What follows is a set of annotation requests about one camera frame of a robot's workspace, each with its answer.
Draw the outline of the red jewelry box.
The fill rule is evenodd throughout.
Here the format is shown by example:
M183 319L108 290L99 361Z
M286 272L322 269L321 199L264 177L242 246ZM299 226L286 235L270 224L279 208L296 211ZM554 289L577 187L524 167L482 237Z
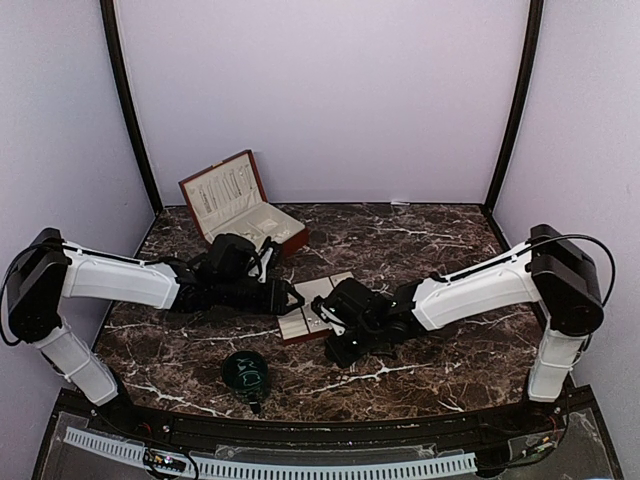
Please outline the red jewelry box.
M250 150L181 180L179 186L197 230L209 243L223 233L237 234L257 247L270 238L288 257L309 241L301 221L268 201Z

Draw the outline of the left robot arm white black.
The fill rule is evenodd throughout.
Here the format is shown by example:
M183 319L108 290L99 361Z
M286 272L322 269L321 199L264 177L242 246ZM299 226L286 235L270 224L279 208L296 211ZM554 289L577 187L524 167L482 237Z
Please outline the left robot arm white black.
M31 344L97 407L120 436L141 427L140 412L116 374L72 331L59 312L62 298L95 298L146 305L178 313L229 307L284 316L305 303L288 281L271 270L282 247L261 246L231 233L219 234L190 260L141 260L82 247L46 228L11 262L1 286L6 345Z

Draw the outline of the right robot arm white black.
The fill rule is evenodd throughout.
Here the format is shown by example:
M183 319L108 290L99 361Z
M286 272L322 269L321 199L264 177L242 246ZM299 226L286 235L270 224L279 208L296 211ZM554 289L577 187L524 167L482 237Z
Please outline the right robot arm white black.
M346 368L383 345L396 345L468 317L502 307L538 303L546 325L526 399L510 413L521 434L534 432L549 416L592 334L604 320L610 295L600 291L594 260L576 246L578 234L561 234L547 224L510 250L460 270L399 287L386 297L353 278L342 280L313 312L334 331L326 355Z

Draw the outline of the dark green glass mug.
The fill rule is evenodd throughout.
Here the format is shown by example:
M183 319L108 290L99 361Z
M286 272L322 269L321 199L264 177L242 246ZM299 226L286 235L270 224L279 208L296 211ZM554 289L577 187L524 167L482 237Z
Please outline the dark green glass mug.
M258 352L241 350L229 355L222 363L221 376L236 398L247 404L254 415L262 411L269 395L269 368Z

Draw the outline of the red jewelry tray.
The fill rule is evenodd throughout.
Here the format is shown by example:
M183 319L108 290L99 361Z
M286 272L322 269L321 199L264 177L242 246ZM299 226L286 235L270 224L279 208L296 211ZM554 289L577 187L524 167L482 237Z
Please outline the red jewelry tray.
M278 318L283 343L291 345L327 337L334 332L342 333L342 327L324 322L312 310L311 301L316 296L327 297L341 281L352 277L353 274L347 271L296 284L295 288L305 298L305 304Z

